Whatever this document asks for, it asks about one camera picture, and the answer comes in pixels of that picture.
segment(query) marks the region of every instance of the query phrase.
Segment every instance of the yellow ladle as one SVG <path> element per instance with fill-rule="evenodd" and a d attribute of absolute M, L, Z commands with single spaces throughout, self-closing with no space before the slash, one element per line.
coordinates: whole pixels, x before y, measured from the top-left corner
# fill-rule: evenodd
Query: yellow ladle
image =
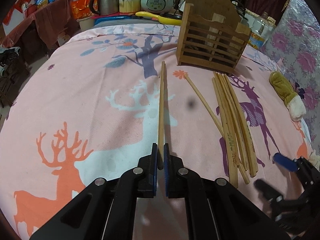
<path fill-rule="evenodd" d="M 182 20 L 166 18 L 166 17 L 162 17 L 160 15 L 149 13 L 149 12 L 136 12 L 136 16 L 156 18 L 158 20 L 158 22 L 160 22 L 162 24 L 166 24 L 166 25 L 181 26 L 181 22 L 182 22 Z"/>

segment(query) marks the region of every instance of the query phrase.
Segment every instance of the stainless steel kettle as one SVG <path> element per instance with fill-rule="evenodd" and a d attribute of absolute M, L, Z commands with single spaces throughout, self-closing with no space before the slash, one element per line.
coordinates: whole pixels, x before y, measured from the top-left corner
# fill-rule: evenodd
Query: stainless steel kettle
<path fill-rule="evenodd" d="M 98 0 L 98 10 L 93 8 L 94 0 L 90 0 L 89 8 L 94 14 L 108 15 L 119 11 L 119 0 Z"/>

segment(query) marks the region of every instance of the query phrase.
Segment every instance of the black pan handle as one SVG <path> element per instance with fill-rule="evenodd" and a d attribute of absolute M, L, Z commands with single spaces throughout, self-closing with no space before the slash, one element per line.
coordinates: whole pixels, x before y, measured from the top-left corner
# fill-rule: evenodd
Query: black pan handle
<path fill-rule="evenodd" d="M 94 0 L 90 0 L 90 3 L 89 3 L 89 8 L 90 8 L 90 11 L 92 11 L 92 13 L 94 14 L 98 14 L 100 15 L 100 11 L 99 11 L 99 0 L 98 0 L 98 10 L 96 11 L 94 8 L 93 8 L 93 3 L 94 3 Z"/>

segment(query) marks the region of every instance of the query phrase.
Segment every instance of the light blue deer print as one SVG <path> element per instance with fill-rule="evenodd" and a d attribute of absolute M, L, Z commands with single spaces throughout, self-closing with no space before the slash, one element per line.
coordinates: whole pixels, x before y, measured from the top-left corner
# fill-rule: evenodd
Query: light blue deer print
<path fill-rule="evenodd" d="M 94 179 L 103 177 L 106 180 L 119 178 L 125 171 L 137 166 L 139 158 L 151 154 L 153 143 L 158 142 L 158 117 L 160 90 L 156 83 L 152 93 L 148 93 L 147 84 L 140 80 L 137 86 L 131 89 L 129 97 L 134 100 L 134 106 L 122 106 L 116 103 L 115 95 L 118 90 L 110 91 L 106 100 L 113 108 L 119 111 L 136 112 L 135 118 L 143 118 L 142 140 L 138 143 L 124 145 L 117 149 L 95 151 L 81 162 L 75 162 L 80 178 L 84 185 L 89 185 Z M 141 105 L 140 99 L 146 96 L 148 104 Z M 177 120 L 169 115 L 168 109 L 164 110 L 164 122 L 177 126 Z"/>

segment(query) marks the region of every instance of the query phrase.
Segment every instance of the pink flower on wallpaper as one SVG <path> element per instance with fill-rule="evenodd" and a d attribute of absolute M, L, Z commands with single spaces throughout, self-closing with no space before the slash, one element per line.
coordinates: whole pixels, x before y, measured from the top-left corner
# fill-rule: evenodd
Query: pink flower on wallpaper
<path fill-rule="evenodd" d="M 303 34 L 303 25 L 301 23 L 297 23 L 294 20 L 289 20 L 288 27 L 291 33 L 295 36 L 302 36 Z"/>
<path fill-rule="evenodd" d="M 273 47 L 281 50 L 282 52 L 286 51 L 288 45 L 288 40 L 282 33 L 275 33 L 272 36 Z"/>
<path fill-rule="evenodd" d="M 314 110 L 318 105 L 317 95 L 310 86 L 305 89 L 305 92 L 304 98 L 306 101 L 306 107 L 309 110 Z"/>
<path fill-rule="evenodd" d="M 309 52 L 300 52 L 297 62 L 301 65 L 303 71 L 312 73 L 316 67 L 316 59 Z"/>
<path fill-rule="evenodd" d="M 315 38 L 320 38 L 320 32 L 317 32 L 314 28 L 309 28 L 308 33 Z"/>

